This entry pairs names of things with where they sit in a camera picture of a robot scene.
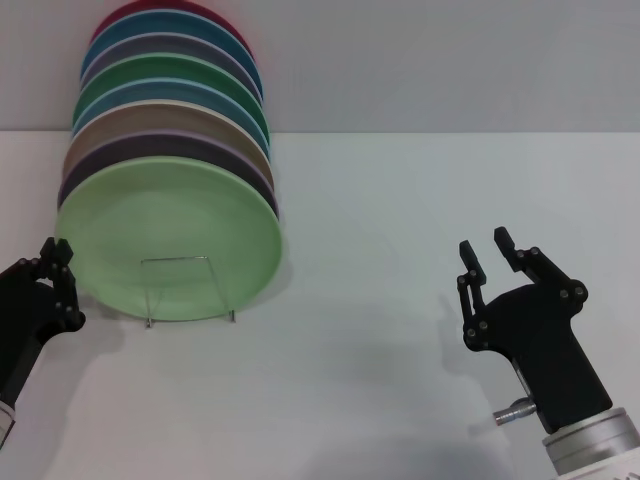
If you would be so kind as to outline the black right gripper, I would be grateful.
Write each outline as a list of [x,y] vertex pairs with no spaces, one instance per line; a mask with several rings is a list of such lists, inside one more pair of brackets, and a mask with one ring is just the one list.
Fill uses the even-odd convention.
[[611,409],[613,402],[571,328],[588,298],[586,286],[539,247],[517,249],[504,226],[494,230],[494,241],[511,269],[533,284],[485,304],[486,275],[470,242],[462,241],[459,255],[466,272],[456,286],[466,347],[498,353],[512,364],[549,434]]

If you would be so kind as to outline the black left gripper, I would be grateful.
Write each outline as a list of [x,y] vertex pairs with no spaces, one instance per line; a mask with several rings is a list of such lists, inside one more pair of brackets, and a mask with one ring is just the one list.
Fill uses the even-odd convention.
[[[55,303],[66,332],[77,332],[85,324],[69,266],[72,257],[66,240],[55,242],[49,237],[39,257],[21,258],[1,273],[3,403],[17,401],[45,343],[39,338],[40,330],[55,324]],[[54,290],[38,280],[50,280]]]

